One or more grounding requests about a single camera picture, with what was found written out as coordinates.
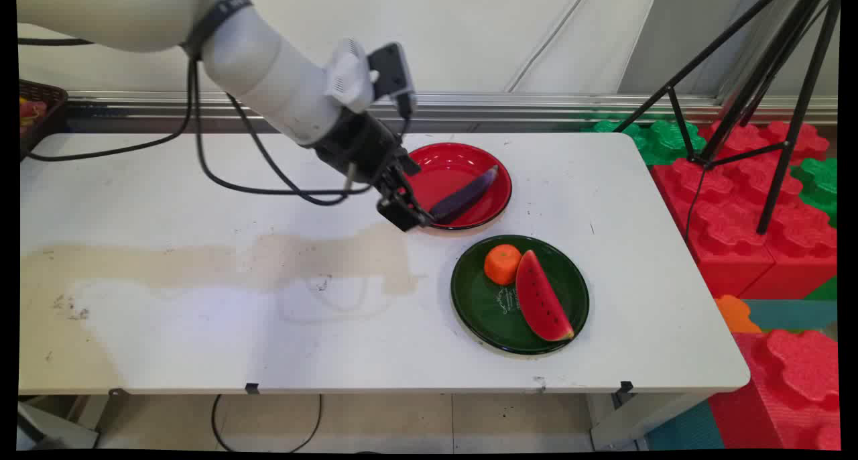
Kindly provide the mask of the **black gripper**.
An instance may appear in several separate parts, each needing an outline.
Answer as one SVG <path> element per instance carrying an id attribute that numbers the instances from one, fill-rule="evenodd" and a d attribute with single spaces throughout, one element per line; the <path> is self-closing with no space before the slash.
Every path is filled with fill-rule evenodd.
<path id="1" fill-rule="evenodd" d="M 410 125 L 411 118 L 404 117 L 402 129 L 395 132 L 370 113 L 343 109 L 330 132 L 311 147 L 319 160 L 345 176 L 345 187 L 375 187 L 380 193 L 377 212 L 404 233 L 434 222 L 410 181 L 421 171 L 404 147 Z"/>

